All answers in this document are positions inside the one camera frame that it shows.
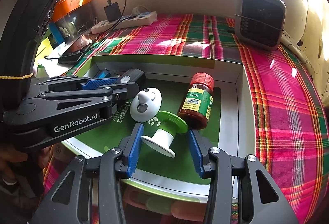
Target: black cable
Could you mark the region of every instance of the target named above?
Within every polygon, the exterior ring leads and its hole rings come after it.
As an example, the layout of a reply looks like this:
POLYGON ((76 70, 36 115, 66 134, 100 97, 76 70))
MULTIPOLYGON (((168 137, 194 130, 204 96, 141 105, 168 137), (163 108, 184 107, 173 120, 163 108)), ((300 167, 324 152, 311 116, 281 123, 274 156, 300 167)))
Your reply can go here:
MULTIPOLYGON (((124 7, 123 7, 123 10, 122 10, 122 13, 121 13, 120 18, 116 21, 116 23, 115 23, 113 26, 110 27, 110 30, 109 30, 108 33, 102 38, 102 40, 101 40, 101 41, 94 42, 94 44, 100 44, 100 43, 102 43, 102 42, 106 39, 106 37, 108 36, 108 34, 111 33, 111 32, 114 30, 114 28, 116 28, 116 26, 118 26, 118 25, 119 25, 121 22, 123 22, 124 20, 133 19, 133 18, 136 17, 136 16, 131 16, 131 17, 128 17, 128 18, 125 18, 125 19, 121 20, 122 17, 123 17, 124 11, 125 11, 125 9, 126 9, 126 5, 127 5, 127 0, 124 1, 124 7)), ((90 50, 92 50, 92 49, 94 49, 94 48, 95 48, 95 46, 91 46, 90 48, 86 49, 85 51, 83 51, 83 52, 79 52, 79 53, 76 53, 76 54, 67 55, 67 56, 60 56, 60 57, 57 57, 57 58, 47 58, 48 56, 44 56, 44 58, 45 58, 46 60, 57 60, 57 59, 59 59, 59 58, 61 58, 61 57, 65 58, 65 57, 71 57, 71 56, 77 56, 77 55, 86 54, 88 51, 90 51, 90 50)))

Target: checkered tablecloth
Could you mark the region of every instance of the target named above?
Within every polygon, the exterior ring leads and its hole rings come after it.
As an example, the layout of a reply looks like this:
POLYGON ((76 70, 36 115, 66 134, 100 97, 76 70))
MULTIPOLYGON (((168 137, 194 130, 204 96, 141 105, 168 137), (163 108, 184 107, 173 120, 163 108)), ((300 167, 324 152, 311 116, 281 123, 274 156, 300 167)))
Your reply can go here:
MULTIPOLYGON (((265 52, 246 46, 231 33, 233 27, 234 20, 215 16, 158 15, 150 26, 112 32, 67 74, 94 55, 168 54, 243 63, 254 106, 256 155, 305 223, 328 190, 328 126, 320 98, 287 48, 265 52)), ((46 188, 55 179, 51 174, 46 188)), ((232 220, 237 220, 236 205, 232 220)))

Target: black charger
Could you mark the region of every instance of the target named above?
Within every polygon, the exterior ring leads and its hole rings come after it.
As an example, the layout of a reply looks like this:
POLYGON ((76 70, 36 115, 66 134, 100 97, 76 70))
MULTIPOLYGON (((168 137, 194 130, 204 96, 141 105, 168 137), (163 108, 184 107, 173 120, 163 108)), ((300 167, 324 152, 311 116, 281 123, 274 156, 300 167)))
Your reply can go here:
POLYGON ((112 3, 111 0, 107 0, 107 6, 104 7, 104 11, 109 22, 116 21, 121 18, 121 12, 118 2, 112 3))

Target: green tray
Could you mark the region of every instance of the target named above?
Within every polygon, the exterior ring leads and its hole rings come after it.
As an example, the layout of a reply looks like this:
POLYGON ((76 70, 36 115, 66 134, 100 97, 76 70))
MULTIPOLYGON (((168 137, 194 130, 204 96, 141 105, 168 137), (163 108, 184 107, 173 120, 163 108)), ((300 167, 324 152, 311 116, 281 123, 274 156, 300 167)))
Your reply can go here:
MULTIPOLYGON (((186 83, 147 79, 144 86, 141 86, 141 89, 148 87, 159 89, 162 95, 160 111, 176 114, 182 100, 185 98, 184 95, 188 86, 189 84, 186 83)), ((200 130, 200 134, 208 137, 211 143, 217 146, 220 123, 220 88, 214 88, 213 94, 213 106, 208 126, 200 130)), ((110 123, 82 133, 76 136, 76 138, 101 153, 117 147, 122 138, 131 134, 135 125, 135 121, 130 116, 129 106, 131 101, 132 99, 120 106, 110 123)), ((158 124, 156 117, 144 123, 144 135, 152 137, 158 128, 158 124)), ((177 134, 170 148, 175 152, 175 158, 164 156, 143 143, 137 168, 179 181, 203 185, 210 183, 210 180, 201 179, 195 172, 185 135, 177 134)))

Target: power strip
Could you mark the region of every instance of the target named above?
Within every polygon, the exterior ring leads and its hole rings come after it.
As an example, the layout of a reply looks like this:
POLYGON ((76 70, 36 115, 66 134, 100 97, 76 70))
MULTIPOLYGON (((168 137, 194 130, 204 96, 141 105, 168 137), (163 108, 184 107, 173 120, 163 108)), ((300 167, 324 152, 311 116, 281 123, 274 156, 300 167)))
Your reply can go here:
MULTIPOLYGON (((122 18, 129 18, 131 15, 123 16, 122 18)), ((133 19, 126 19, 119 23, 114 29, 120 29, 120 28, 128 28, 128 27, 135 27, 135 26, 148 26, 152 23, 154 23, 158 19, 157 12, 151 11, 151 12, 143 12, 139 15, 137 15, 133 19)), ((95 26, 92 27, 92 33, 93 34, 99 34, 102 32, 105 32, 106 30, 110 29, 117 21, 111 21, 108 20, 101 21, 95 26)))

